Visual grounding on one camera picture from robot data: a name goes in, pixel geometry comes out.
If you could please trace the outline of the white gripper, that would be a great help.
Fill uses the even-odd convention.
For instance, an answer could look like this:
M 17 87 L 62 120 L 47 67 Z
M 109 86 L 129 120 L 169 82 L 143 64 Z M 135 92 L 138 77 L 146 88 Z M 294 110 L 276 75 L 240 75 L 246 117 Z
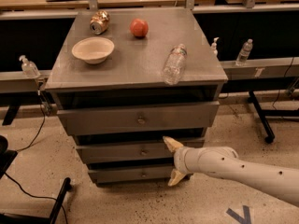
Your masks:
M 174 187 L 186 175 L 198 173 L 200 171 L 198 164 L 200 149 L 184 147 L 179 141 L 169 136 L 164 136 L 163 140 L 169 151 L 175 153 L 175 169 L 172 170 L 168 181 L 168 186 Z

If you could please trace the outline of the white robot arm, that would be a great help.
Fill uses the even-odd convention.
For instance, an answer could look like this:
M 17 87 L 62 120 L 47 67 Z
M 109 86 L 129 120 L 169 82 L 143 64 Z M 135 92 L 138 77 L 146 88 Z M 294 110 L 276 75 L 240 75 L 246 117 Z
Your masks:
M 186 147 L 164 136 L 164 143 L 173 154 L 175 168 L 169 187 L 186 175 L 201 173 L 218 179 L 239 182 L 281 201 L 299 206 L 299 170 L 242 161 L 231 147 Z

